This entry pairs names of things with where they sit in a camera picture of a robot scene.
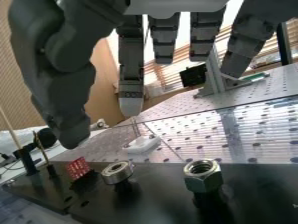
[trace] metal pegboard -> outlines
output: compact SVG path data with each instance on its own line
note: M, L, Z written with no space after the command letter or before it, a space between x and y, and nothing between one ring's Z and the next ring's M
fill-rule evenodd
M138 124L141 135L153 134L144 124ZM142 154L128 154L122 146L136 139L132 125L108 129L90 138L74 150L64 152L52 161L73 161L81 156L88 162L116 162L130 160L133 162L182 162L182 159L165 143Z
M267 73L270 77L262 81L204 98L193 98L198 90L181 93L144 111L136 121L141 123L298 95L298 64L275 68ZM126 120L118 126L129 124Z
M121 148L134 138L132 126L116 127L76 150L56 157L89 162L189 162L212 158L222 163L298 163L298 97L177 116L138 124L142 135L162 138L158 148L140 155Z

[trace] black table surface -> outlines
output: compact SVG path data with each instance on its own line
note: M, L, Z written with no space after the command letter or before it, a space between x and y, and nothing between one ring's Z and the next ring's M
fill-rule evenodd
M53 163L59 178L45 169L17 177L3 189L82 222L110 224L298 223L298 165L221 164L226 206L205 211L193 203L184 182L185 164L136 163L130 182L138 194L118 196L100 175L71 188L64 162ZM108 163L89 163L100 172Z

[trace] wall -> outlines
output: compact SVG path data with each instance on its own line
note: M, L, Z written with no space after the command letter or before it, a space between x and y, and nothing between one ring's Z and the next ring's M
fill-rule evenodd
M24 84L11 49L11 31L7 21L9 4L11 0L0 0L0 105L13 129L23 129L44 125L44 121L31 103L31 93ZM90 90L86 112L90 115L92 122L104 118L109 125L114 125L124 120L124 117L113 92L117 69L106 40L101 40L94 47L92 63L97 69L97 78ZM5 129L0 117L0 130Z
M106 39L98 41L90 58L96 66L96 82L90 90L90 98L85 105L86 113L96 122L104 118L106 124L116 125L124 120L118 99L114 95L113 83L118 80L118 72Z
M7 12L11 0L0 0L0 105L13 129L44 125L44 121L31 104L31 93L23 82L9 44ZM0 117L0 130L5 129Z

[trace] small red block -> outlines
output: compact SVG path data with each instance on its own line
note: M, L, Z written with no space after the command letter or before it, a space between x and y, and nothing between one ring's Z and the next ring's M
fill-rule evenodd
M67 170L72 180L80 179L90 171L90 167L85 161L85 158L81 157L71 162L67 165Z

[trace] hex nut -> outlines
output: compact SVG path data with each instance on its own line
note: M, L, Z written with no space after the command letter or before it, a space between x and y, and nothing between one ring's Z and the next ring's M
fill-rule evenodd
M184 167L185 184L193 193L209 193L223 184L221 167L216 160L198 160Z

